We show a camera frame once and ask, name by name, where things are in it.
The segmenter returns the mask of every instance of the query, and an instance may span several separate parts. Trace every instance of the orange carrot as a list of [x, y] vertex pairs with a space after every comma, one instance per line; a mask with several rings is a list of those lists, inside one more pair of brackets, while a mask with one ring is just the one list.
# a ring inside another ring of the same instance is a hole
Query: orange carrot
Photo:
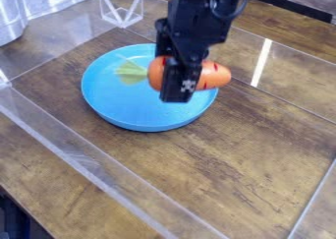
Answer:
[[[148, 68], [148, 80], [154, 90], [161, 90], [162, 72], [168, 56], [158, 56], [153, 59]], [[202, 72], [196, 86], [196, 90], [209, 90], [222, 87], [230, 81], [229, 69], [220, 64], [205, 60], [202, 62]]]

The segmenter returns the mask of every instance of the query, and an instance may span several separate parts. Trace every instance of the blue bowl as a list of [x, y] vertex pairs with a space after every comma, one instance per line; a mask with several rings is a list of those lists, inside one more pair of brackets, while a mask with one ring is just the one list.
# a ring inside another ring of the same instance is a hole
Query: blue bowl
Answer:
[[197, 91], [188, 103], [164, 103], [148, 79], [125, 85], [116, 70], [129, 59], [146, 69], [154, 58], [154, 44], [138, 44], [104, 54], [88, 67], [82, 80], [82, 96], [113, 125], [138, 132], [161, 132], [193, 122], [209, 108], [216, 90]]

